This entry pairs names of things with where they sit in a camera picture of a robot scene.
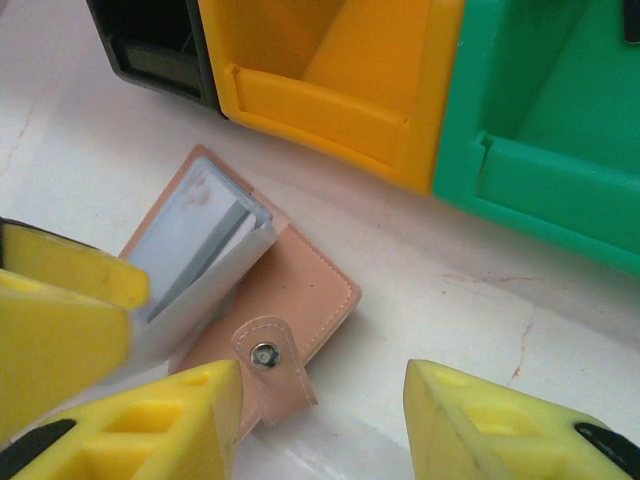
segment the pink wallet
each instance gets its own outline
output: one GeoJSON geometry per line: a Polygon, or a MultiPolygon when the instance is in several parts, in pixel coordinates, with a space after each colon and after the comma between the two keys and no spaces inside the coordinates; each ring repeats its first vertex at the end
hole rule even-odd
{"type": "Polygon", "coordinates": [[[126,258],[197,158],[224,170],[273,215],[275,244],[237,285],[226,314],[211,323],[176,373],[214,360],[238,359],[244,406],[241,438],[262,420],[273,425],[317,404],[305,365],[358,304],[361,290],[291,220],[202,145],[196,146],[125,246],[126,258]]]}

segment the yellow plastic part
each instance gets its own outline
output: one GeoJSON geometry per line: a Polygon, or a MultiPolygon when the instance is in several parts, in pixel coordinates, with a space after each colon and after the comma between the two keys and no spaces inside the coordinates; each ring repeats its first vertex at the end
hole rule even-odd
{"type": "Polygon", "coordinates": [[[146,272],[101,250],[0,219],[2,268],[127,309],[150,295],[146,272]]]}
{"type": "Polygon", "coordinates": [[[0,270],[0,445],[121,365],[126,310],[0,270]]]}
{"type": "Polygon", "coordinates": [[[429,193],[464,0],[199,0],[223,112],[429,193]]]}
{"type": "Polygon", "coordinates": [[[12,480],[229,480],[240,366],[209,363],[47,420],[77,424],[12,480]]]}
{"type": "Polygon", "coordinates": [[[417,480],[628,480],[576,422],[606,426],[458,370],[412,360],[404,408],[417,480]]]}

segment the bin compartment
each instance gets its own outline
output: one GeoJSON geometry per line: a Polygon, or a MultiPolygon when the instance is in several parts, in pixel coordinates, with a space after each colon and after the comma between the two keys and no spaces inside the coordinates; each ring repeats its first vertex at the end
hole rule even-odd
{"type": "Polygon", "coordinates": [[[200,0],[234,121],[430,190],[461,0],[200,0]]]}
{"type": "Polygon", "coordinates": [[[623,19],[611,0],[469,0],[435,194],[640,273],[640,48],[623,19]]]}
{"type": "Polygon", "coordinates": [[[123,79],[219,110],[197,0],[87,0],[123,79]]]}

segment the stain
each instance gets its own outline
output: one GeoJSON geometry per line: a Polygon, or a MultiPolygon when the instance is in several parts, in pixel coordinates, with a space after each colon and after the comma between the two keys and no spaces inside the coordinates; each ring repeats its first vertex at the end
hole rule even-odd
{"type": "Polygon", "coordinates": [[[207,174],[204,170],[200,170],[187,184],[187,190],[184,193],[180,208],[187,210],[189,207],[201,207],[211,200],[211,187],[206,185],[207,174]]]}
{"type": "Polygon", "coordinates": [[[113,224],[112,229],[113,230],[117,230],[119,228],[122,228],[122,227],[124,227],[126,225],[126,223],[127,223],[126,220],[120,220],[120,221],[118,221],[118,222],[113,224]]]}
{"type": "Polygon", "coordinates": [[[522,370],[522,365],[524,364],[525,354],[527,353],[527,337],[529,333],[531,333],[531,329],[533,328],[533,319],[536,315],[538,307],[536,305],[533,306],[533,312],[531,312],[531,317],[529,318],[529,323],[527,324],[522,336],[520,337],[520,361],[516,366],[515,370],[511,374],[511,378],[507,382],[507,387],[510,387],[513,381],[520,376],[520,371],[522,370]]]}
{"type": "Polygon", "coordinates": [[[443,280],[456,280],[462,283],[480,283],[482,282],[479,278],[474,278],[469,275],[465,275],[463,273],[440,273],[437,275],[438,278],[442,278],[443,280]]]}
{"type": "Polygon", "coordinates": [[[504,278],[496,279],[496,282],[498,282],[498,283],[507,283],[507,282],[517,282],[517,281],[520,281],[520,280],[530,282],[530,281],[534,281],[534,280],[538,280],[538,279],[530,278],[530,277],[504,277],[504,278]]]}
{"type": "Polygon", "coordinates": [[[29,111],[27,112],[27,119],[25,120],[24,125],[22,125],[22,128],[20,129],[20,133],[18,134],[18,139],[16,143],[9,150],[4,166],[0,168],[0,177],[5,173],[7,173],[7,171],[9,170],[9,167],[11,166],[11,161],[13,159],[13,154],[16,153],[16,150],[18,150],[18,148],[20,148],[22,139],[25,133],[27,132],[29,125],[31,124],[31,118],[33,117],[33,114],[36,112],[36,108],[40,103],[40,99],[44,96],[45,92],[49,89],[49,87],[50,85],[46,85],[45,87],[43,87],[42,90],[40,90],[40,92],[34,99],[34,101],[31,103],[31,106],[29,107],[29,111]]]}

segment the green plastic bin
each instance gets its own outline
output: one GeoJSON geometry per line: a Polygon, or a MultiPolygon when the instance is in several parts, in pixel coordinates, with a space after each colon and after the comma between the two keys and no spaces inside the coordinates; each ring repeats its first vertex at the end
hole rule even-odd
{"type": "Polygon", "coordinates": [[[620,0],[467,0],[434,193],[640,274],[640,46],[620,0]]]}

